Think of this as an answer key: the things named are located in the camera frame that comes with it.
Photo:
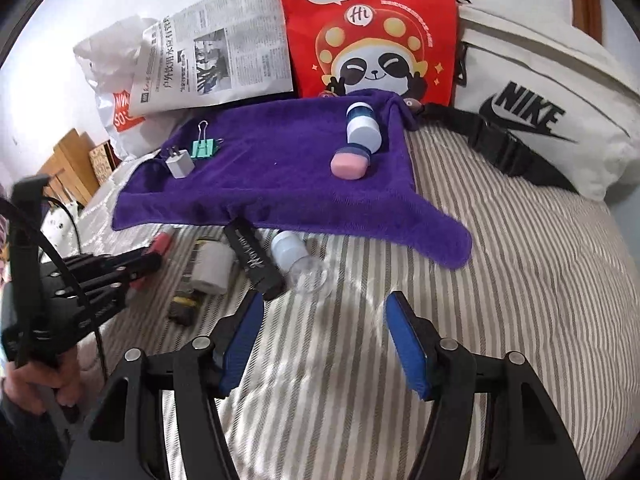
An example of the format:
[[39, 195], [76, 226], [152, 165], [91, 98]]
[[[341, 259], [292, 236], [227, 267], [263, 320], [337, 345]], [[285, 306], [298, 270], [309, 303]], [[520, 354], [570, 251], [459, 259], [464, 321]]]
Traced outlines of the person's left hand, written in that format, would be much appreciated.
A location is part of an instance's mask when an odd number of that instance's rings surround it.
[[55, 399], [60, 405], [73, 406], [80, 401], [84, 386], [76, 347], [58, 357], [57, 370], [40, 362], [29, 362], [20, 367], [13, 362], [6, 364], [3, 392], [23, 411], [37, 416], [47, 411], [39, 387], [55, 390]]

